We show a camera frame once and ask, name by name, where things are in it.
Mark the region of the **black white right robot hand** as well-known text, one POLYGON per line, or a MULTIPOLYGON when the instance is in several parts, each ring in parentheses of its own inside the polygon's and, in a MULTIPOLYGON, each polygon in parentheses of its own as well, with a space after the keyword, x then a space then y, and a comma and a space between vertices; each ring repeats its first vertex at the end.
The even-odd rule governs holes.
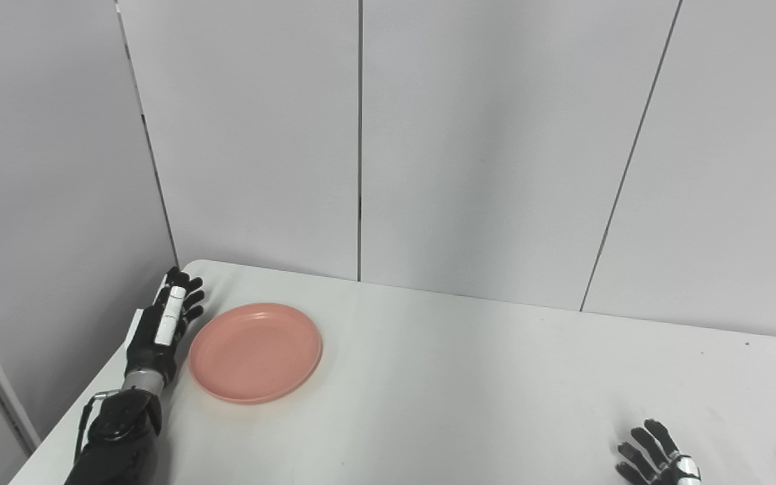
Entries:
POLYGON ((681 452, 665 424, 649 418, 630 430, 631 442, 616 446, 623 458, 614 469, 628 484, 702 484, 698 464, 681 452))

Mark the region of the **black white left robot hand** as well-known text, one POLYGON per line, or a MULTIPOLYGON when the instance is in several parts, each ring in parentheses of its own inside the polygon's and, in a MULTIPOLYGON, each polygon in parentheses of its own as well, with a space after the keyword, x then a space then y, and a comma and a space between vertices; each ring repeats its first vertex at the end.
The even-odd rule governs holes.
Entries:
POLYGON ((154 395, 173 382, 178 372, 176 350, 195 319, 203 315, 203 280, 171 267, 154 303, 142 311, 127 344, 125 380, 121 389, 154 395))

